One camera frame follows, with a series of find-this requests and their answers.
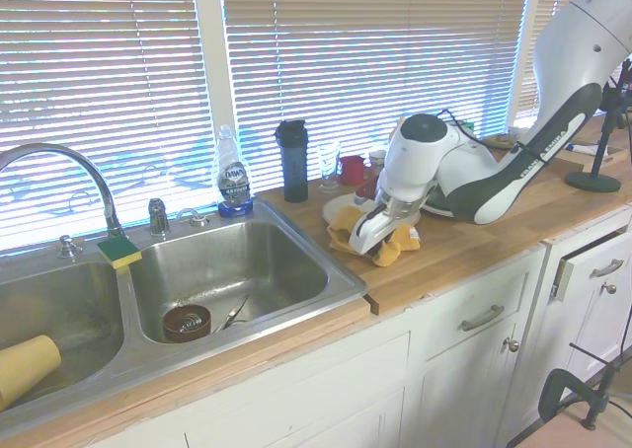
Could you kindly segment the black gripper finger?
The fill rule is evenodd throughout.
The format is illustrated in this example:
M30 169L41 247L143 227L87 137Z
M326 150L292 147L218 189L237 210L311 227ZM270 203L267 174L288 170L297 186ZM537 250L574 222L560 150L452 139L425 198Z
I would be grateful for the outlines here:
M396 261L399 258L399 243L394 236L390 236L371 249L369 255L374 261Z

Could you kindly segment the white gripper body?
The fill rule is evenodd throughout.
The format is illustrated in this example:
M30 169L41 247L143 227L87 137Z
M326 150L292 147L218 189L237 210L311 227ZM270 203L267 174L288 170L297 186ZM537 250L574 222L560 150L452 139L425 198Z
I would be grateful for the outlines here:
M351 232L349 244L360 255L366 254L392 233L396 226L396 220L387 213L387 205L379 203L358 219Z

